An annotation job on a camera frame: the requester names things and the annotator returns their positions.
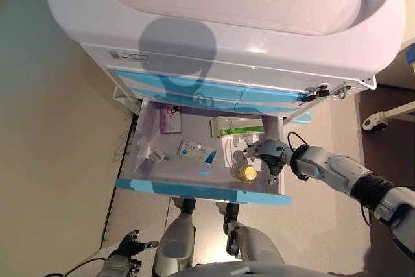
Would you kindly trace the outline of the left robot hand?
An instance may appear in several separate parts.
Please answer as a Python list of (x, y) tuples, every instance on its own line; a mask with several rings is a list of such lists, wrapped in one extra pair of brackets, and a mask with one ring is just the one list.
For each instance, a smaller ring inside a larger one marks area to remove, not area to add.
[(139, 230), (132, 230), (129, 232), (119, 243), (117, 251), (126, 256), (132, 257), (136, 256), (144, 250), (150, 250), (153, 248), (157, 248), (159, 245), (158, 241), (147, 241), (147, 242), (140, 242), (138, 240)]

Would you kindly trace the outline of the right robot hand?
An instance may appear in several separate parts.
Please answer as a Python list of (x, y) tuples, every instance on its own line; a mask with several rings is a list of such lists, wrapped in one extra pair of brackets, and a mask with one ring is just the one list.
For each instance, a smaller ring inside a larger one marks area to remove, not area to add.
[(266, 139), (248, 144), (243, 153), (249, 159), (259, 158), (265, 162), (270, 171), (268, 183), (273, 184), (283, 168), (291, 163), (293, 151), (280, 140)]

